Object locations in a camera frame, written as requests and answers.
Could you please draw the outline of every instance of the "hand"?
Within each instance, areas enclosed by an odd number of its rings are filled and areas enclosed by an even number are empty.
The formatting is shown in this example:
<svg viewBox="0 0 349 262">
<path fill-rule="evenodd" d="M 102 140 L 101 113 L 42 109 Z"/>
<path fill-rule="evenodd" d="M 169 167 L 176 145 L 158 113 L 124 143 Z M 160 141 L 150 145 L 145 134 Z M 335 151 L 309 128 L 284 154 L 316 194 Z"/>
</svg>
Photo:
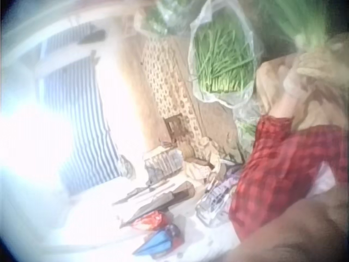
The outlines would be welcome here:
<svg viewBox="0 0 349 262">
<path fill-rule="evenodd" d="M 349 87 L 349 68 L 330 49 L 318 49 L 299 58 L 297 73 L 338 87 Z"/>
<path fill-rule="evenodd" d="M 296 99 L 305 99 L 314 89 L 306 76 L 297 73 L 299 59 L 296 58 L 290 70 L 285 66 L 279 68 L 279 77 L 283 80 L 283 87 L 286 93 Z"/>
</svg>

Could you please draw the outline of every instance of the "patterned wallpaper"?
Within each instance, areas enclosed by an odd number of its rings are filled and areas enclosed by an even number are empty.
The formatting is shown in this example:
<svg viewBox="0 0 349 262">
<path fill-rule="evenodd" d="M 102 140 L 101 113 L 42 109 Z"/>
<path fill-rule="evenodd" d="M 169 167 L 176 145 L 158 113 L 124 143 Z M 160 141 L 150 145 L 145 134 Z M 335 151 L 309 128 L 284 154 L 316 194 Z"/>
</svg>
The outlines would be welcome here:
<svg viewBox="0 0 349 262">
<path fill-rule="evenodd" d="M 160 115 L 168 118 L 182 113 L 188 134 L 179 139 L 178 143 L 187 142 L 193 147 L 196 157 L 204 158 L 203 146 L 200 145 L 202 132 L 171 42 L 165 39 L 148 39 L 142 61 Z"/>
</svg>

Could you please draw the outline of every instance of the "bright light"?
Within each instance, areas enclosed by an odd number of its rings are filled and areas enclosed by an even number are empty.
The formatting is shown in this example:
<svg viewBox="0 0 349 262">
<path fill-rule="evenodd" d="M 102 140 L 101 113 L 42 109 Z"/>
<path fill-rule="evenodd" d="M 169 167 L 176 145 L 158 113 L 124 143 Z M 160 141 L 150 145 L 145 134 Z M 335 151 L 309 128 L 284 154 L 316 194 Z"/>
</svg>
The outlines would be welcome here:
<svg viewBox="0 0 349 262">
<path fill-rule="evenodd" d="M 69 122 L 47 109 L 23 106 L 0 124 L 0 161 L 33 182 L 51 179 L 72 152 Z"/>
</svg>

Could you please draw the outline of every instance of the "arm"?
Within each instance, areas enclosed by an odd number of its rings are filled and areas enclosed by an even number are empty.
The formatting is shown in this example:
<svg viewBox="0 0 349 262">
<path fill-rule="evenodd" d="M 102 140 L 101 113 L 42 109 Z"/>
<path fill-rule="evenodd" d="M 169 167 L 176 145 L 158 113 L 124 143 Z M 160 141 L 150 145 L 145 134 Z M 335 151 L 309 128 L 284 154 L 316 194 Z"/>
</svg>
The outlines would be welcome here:
<svg viewBox="0 0 349 262">
<path fill-rule="evenodd" d="M 342 261 L 347 246 L 347 201 L 347 184 L 300 200 L 236 249 L 212 261 Z"/>
<path fill-rule="evenodd" d="M 311 88 L 307 78 L 299 75 L 296 70 L 298 60 L 288 70 L 285 66 L 279 68 L 279 78 L 282 87 L 285 90 L 281 99 L 272 107 L 269 116 L 275 118 L 292 118 L 296 112 L 297 106 L 305 101 L 311 93 Z"/>
</svg>

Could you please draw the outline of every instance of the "person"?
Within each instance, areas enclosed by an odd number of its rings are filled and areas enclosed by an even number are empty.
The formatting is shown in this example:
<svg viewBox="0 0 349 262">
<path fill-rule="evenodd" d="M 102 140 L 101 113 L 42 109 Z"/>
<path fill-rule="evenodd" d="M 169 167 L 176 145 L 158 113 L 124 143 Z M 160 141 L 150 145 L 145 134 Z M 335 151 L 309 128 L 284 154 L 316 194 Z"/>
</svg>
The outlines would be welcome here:
<svg viewBox="0 0 349 262">
<path fill-rule="evenodd" d="M 212 262 L 348 261 L 348 186 L 297 201 Z"/>
<path fill-rule="evenodd" d="M 254 148 L 230 207 L 230 220 L 242 243 L 298 200 L 348 181 L 346 130 L 318 125 L 292 132 L 291 125 L 297 107 L 318 84 L 349 87 L 349 69 L 322 49 L 297 56 L 290 70 L 281 67 L 279 72 L 284 93 L 259 120 Z M 321 186 L 314 189 L 318 181 Z"/>
</svg>

